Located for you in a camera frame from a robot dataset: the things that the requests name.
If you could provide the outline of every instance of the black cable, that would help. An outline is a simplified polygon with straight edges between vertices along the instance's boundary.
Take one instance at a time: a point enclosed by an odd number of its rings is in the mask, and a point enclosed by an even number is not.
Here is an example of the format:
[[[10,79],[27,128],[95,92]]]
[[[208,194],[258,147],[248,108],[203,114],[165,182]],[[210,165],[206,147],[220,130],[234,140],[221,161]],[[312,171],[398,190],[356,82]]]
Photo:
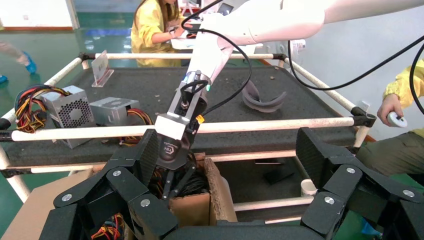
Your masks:
[[[337,89],[341,89],[344,87],[347,87],[351,84],[356,83],[357,81],[363,79],[364,77],[368,76],[369,74],[371,74],[372,72],[374,72],[375,70],[381,68],[382,66],[384,66],[385,64],[389,63],[390,61],[392,61],[393,59],[399,57],[400,55],[402,55],[403,53],[405,53],[406,51],[408,51],[409,49],[413,48],[415,45],[419,44],[420,42],[424,41],[424,35],[420,38],[418,38],[417,40],[415,40],[413,43],[409,44],[408,46],[404,47],[402,50],[398,51],[397,53],[395,53],[394,55],[392,55],[391,57],[387,58],[386,60],[380,62],[379,64],[377,64],[376,66],[374,66],[373,68],[371,68],[370,70],[366,71],[365,73],[361,74],[360,76],[358,76],[357,78],[348,81],[346,83],[343,83],[342,85],[338,85],[338,86],[333,86],[333,87],[327,87],[327,88],[321,88],[321,87],[316,87],[316,86],[312,86],[312,85],[308,85],[305,82],[303,82],[302,80],[300,80],[300,78],[298,77],[298,75],[295,72],[295,69],[293,67],[293,63],[292,63],[292,49],[291,49],[291,44],[290,41],[288,42],[288,61],[290,64],[290,68],[291,71],[293,72],[294,77],[296,78],[296,80],[302,84],[303,86],[313,89],[313,90],[319,90],[319,91],[330,91],[330,90],[337,90]]]
[[[188,89],[189,87],[194,87],[194,86],[197,86],[197,85],[201,85],[196,90],[194,90],[194,91],[191,92],[192,94],[196,94],[199,91],[201,91],[202,89],[204,89],[208,84],[209,84],[208,80],[198,80],[198,81],[189,82],[186,85],[182,86],[181,89],[180,89],[182,102],[183,103],[186,103],[187,102],[186,89]]]
[[[410,73],[409,73],[409,87],[412,93],[412,97],[415,100],[415,104],[418,107],[418,109],[421,111],[422,114],[424,114],[424,108],[420,103],[420,100],[418,99],[417,93],[415,92],[415,86],[414,86],[414,72],[415,68],[417,67],[418,60],[420,59],[421,54],[424,51],[424,44],[421,46],[421,48],[416,53],[416,56],[412,62]]]
[[[222,39],[224,39],[225,41],[227,41],[229,44],[231,44],[235,49],[237,49],[242,55],[243,57],[247,60],[248,64],[249,64],[249,73],[247,75],[246,80],[241,84],[241,87],[239,89],[237,89],[231,96],[229,96],[228,98],[224,99],[223,101],[211,106],[210,108],[208,108],[206,111],[204,111],[202,113],[203,116],[205,116],[206,114],[212,112],[213,110],[223,106],[224,104],[228,103],[229,101],[231,101],[233,98],[235,98],[239,93],[242,92],[242,90],[246,87],[246,85],[248,84],[249,80],[252,77],[252,62],[250,60],[250,58],[248,57],[248,55],[239,47],[237,46],[237,44],[235,44],[233,41],[231,41],[228,37],[216,32],[216,31],[212,31],[212,30],[208,30],[208,29],[198,29],[198,28],[189,28],[189,27],[185,27],[184,24],[186,24],[189,20],[193,19],[194,17],[197,17],[199,14],[205,12],[206,10],[210,9],[212,6],[222,2],[223,0],[216,0],[214,2],[212,2],[211,4],[207,5],[206,7],[200,9],[199,11],[195,12],[194,14],[190,15],[189,17],[187,17],[186,19],[184,19],[181,23],[181,27],[184,30],[187,31],[192,31],[192,32],[202,32],[202,33],[210,33],[210,34],[214,34],[217,35],[218,37],[221,37]]]

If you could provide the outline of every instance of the yellow wire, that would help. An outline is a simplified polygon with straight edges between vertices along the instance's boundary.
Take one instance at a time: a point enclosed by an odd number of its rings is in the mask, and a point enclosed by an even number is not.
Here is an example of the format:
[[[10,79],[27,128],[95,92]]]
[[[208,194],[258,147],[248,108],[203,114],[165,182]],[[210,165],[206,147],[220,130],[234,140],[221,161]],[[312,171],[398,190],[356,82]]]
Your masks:
[[[129,110],[128,113],[137,115],[139,118],[141,118],[143,120],[144,124],[147,124],[146,120],[144,119],[144,117],[140,113],[138,113],[136,111],[131,111],[131,110]]]

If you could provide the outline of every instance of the white wall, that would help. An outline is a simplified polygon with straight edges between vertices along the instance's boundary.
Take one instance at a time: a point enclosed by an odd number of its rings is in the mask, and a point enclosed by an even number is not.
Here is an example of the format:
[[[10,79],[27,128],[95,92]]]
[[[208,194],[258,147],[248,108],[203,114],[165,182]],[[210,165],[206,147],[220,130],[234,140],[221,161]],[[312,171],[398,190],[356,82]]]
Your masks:
[[[316,35],[306,39],[306,49],[300,53],[298,61],[302,67],[329,86],[336,86],[359,76],[382,60],[424,34],[424,7],[402,12],[356,19],[325,25]],[[270,42],[256,53],[280,52],[279,45],[286,42]],[[388,63],[363,80],[337,90],[354,104],[360,101],[370,104],[369,113],[376,114],[382,103],[386,85],[395,76],[411,65],[418,48]],[[330,107],[344,116],[350,113],[335,103],[325,93],[317,92]],[[408,128],[387,127],[377,120],[370,131],[376,140],[424,127],[424,116],[415,104],[404,110]]]
[[[5,27],[72,27],[65,0],[0,0]]]

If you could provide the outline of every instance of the power supply fan grille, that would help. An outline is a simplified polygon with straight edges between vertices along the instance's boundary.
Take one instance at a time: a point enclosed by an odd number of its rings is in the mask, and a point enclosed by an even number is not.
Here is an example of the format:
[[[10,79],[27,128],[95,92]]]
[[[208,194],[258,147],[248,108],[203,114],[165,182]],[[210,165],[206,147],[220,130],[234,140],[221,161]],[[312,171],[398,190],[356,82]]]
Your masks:
[[[92,118],[89,102],[82,99],[62,105],[58,115],[64,128],[78,128]]]

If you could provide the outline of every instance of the black foam mat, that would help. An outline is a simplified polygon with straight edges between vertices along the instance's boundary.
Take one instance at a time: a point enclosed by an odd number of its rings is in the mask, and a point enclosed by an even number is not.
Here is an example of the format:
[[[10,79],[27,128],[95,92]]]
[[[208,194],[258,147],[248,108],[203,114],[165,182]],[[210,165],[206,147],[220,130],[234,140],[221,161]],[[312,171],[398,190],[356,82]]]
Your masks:
[[[156,119],[156,113],[165,113],[168,110],[175,89],[186,71],[187,68],[184,67],[116,68],[103,88],[94,88],[91,87],[94,81],[93,72],[87,69],[70,85],[85,89],[91,102],[106,97],[138,100],[141,109]],[[245,80],[247,74],[246,68],[224,69],[208,93],[208,105],[212,106],[230,96]],[[276,69],[273,66],[254,67],[251,80],[259,89],[263,101],[270,101],[282,91],[287,91],[287,97],[281,109],[273,113],[261,113],[245,106],[239,95],[208,114],[205,117],[206,122],[293,120],[339,116],[314,93],[301,86],[285,69]],[[314,131],[320,138],[331,144],[348,146],[355,140],[353,127],[319,128]],[[296,135],[295,129],[198,134],[192,150],[207,154],[292,150],[295,148]],[[11,162],[10,167],[105,162],[117,148],[119,146],[116,141],[102,144],[100,139],[93,139],[75,149],[70,149],[61,142],[52,143],[52,141],[4,144]]]

